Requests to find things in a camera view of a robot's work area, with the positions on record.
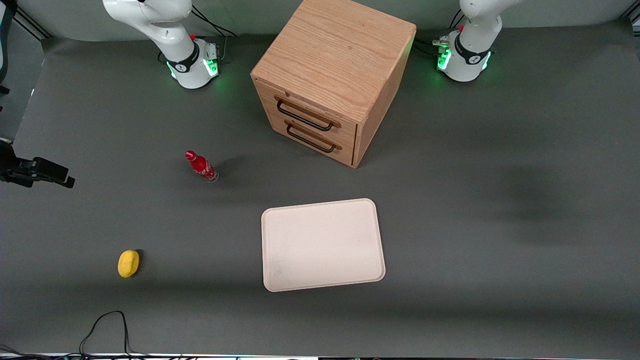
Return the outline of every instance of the red bottle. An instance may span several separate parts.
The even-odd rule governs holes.
[[[196,153],[191,150],[185,152],[184,157],[191,163],[193,171],[200,174],[208,183],[213,183],[215,180],[218,180],[218,172],[211,166],[207,159],[196,155]]]

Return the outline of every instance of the wooden drawer cabinet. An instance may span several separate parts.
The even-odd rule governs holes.
[[[304,0],[251,73],[271,127],[356,168],[414,36],[415,25],[350,0]]]

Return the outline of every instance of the wooden cabinet top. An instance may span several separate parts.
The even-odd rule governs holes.
[[[350,0],[304,0],[252,76],[363,122],[415,25]]]

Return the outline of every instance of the plastic tray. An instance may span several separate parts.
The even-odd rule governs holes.
[[[267,209],[262,271],[264,287],[273,292],[381,280],[376,205],[357,199]]]

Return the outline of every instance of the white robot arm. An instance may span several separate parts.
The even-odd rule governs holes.
[[[500,13],[523,0],[460,0],[467,16],[463,30],[433,42],[440,46],[437,69],[456,81],[472,81],[486,68],[489,49],[502,29]]]
[[[102,4],[112,18],[158,46],[183,87],[200,88],[218,75],[216,44],[192,40],[184,26],[176,24],[191,13],[191,0],[102,0]]]

